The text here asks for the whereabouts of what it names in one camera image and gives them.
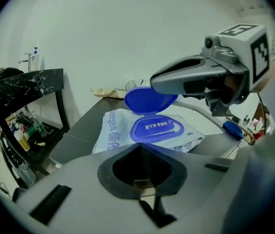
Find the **blue plastic cap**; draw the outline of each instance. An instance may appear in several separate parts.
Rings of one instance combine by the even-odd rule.
[[[127,91],[125,104],[137,115],[153,115],[168,108],[178,95],[164,95],[151,87],[136,87]]]

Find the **black slot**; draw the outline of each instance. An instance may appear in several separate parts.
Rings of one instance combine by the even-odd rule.
[[[58,208],[64,202],[71,191],[71,188],[64,185],[58,185],[52,190],[46,198],[30,213],[30,216],[42,224],[47,225],[54,216]]]

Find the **white wall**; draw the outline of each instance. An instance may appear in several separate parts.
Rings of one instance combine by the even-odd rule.
[[[90,87],[149,79],[169,62],[199,53],[205,35],[238,22],[225,0],[10,0],[0,14],[0,67],[25,71],[27,63],[18,60],[38,47],[45,69],[64,68],[72,125],[99,100]],[[236,111],[244,116],[251,98]],[[34,107],[60,121],[53,96]]]

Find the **gray table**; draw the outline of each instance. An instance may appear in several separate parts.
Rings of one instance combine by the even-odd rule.
[[[90,155],[99,137],[103,116],[106,112],[118,108],[128,109],[121,99],[101,99],[64,135],[51,152],[50,158],[56,164],[63,165],[75,158]],[[207,135],[190,152],[214,157],[227,157],[239,143],[239,140],[223,130],[222,134]]]

